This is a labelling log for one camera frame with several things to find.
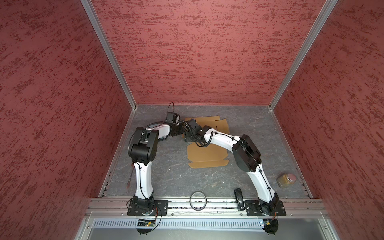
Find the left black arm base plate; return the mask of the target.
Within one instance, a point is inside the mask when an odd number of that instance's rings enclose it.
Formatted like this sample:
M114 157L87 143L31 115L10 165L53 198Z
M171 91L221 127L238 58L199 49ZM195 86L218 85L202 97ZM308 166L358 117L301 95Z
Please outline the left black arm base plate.
M140 200L133 199L127 203L128 216L166 216L168 211L168 200Z

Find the brown cardboard box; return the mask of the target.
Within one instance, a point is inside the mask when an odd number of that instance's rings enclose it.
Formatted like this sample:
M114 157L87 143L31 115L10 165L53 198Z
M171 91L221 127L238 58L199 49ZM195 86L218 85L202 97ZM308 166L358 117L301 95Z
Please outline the brown cardboard box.
M225 134L229 134L229 125L226 119L220 116L197 117L194 119L201 126L209 126ZM216 168L228 165L228 151L225 148L210 144L206 148L200 148L196 144L187 146L189 167L192 169Z

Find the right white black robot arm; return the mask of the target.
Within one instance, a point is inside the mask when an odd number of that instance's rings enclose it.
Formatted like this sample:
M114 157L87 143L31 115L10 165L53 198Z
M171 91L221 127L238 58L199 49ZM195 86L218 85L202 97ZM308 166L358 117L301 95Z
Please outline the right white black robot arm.
M198 147L216 145L230 151L239 169L250 177L258 194L261 212L264 215L272 215L276 212L280 198L267 180L261 153L249 136L232 136L210 126L201 127L195 119L187 122L179 121L179 124Z

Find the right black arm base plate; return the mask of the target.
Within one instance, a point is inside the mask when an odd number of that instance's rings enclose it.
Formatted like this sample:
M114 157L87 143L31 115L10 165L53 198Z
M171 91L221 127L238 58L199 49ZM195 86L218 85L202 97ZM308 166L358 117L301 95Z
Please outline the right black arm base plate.
M248 200L244 204L247 216L249 217L285 217L287 215L282 201L269 204Z

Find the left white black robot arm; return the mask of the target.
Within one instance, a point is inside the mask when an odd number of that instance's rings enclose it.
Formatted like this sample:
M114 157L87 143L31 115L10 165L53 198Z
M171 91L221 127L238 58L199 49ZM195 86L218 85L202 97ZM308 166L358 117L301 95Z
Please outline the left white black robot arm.
M129 143L129 157L136 170L135 206L143 212L154 207L152 186L152 163L156 157L159 140L183 133L180 123L157 123L151 127L138 127Z

